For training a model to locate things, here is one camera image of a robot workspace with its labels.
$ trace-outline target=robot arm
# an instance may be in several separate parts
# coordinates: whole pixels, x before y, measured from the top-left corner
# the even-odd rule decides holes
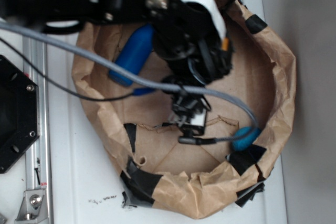
[[[0,17],[10,23],[50,34],[80,31],[85,22],[97,25],[149,22],[153,47],[173,76],[164,81],[203,87],[229,74],[232,48],[214,0],[0,0]],[[48,22],[75,20],[71,27]],[[182,141],[203,135],[211,108],[202,95],[172,94],[172,123]]]

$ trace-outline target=bolt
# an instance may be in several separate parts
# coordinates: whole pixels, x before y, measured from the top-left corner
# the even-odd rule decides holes
[[[105,13],[105,19],[112,21],[113,20],[113,15],[110,13]]]
[[[161,2],[160,2],[160,6],[161,6],[162,9],[165,9],[165,10],[168,9],[168,7],[167,7],[167,2],[166,2],[166,1],[161,1]]]
[[[153,1],[147,0],[147,6],[152,7],[154,5]]]
[[[34,85],[28,85],[28,86],[27,86],[27,90],[28,90],[29,92],[34,91],[34,90],[35,90]]]
[[[151,15],[152,15],[153,17],[155,17],[155,16],[157,15],[157,11],[155,11],[155,10],[151,10]]]
[[[33,207],[39,207],[42,204],[42,198],[39,195],[34,194],[30,197],[30,204]]]
[[[24,220],[32,220],[32,219],[34,219],[34,216],[31,212],[28,212],[23,216],[23,219]]]

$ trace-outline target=blue cylinder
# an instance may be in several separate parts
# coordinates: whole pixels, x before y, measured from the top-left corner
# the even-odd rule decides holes
[[[138,74],[153,50],[153,33],[154,29],[150,24],[138,28],[128,39],[115,64],[133,74]],[[133,83],[130,79],[113,70],[109,71],[109,77],[125,87]]]

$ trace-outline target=metal bracket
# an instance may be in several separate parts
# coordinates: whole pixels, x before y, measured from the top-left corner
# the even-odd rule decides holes
[[[27,190],[15,224],[37,224],[48,218],[45,190]]]
[[[47,74],[47,46],[29,38],[23,38],[23,51],[28,60]],[[43,223],[53,223],[52,183],[49,142],[48,84],[32,67],[24,62],[24,73],[38,84],[37,122],[39,139],[26,152],[26,190],[44,189],[43,202],[47,205],[48,218]]]
[[[7,219],[5,218],[5,216],[3,216],[2,214],[0,214],[0,224],[5,224],[7,221]]]

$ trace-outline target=black bracket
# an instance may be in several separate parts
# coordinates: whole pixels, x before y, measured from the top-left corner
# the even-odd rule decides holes
[[[0,174],[38,138],[37,85],[0,55]]]

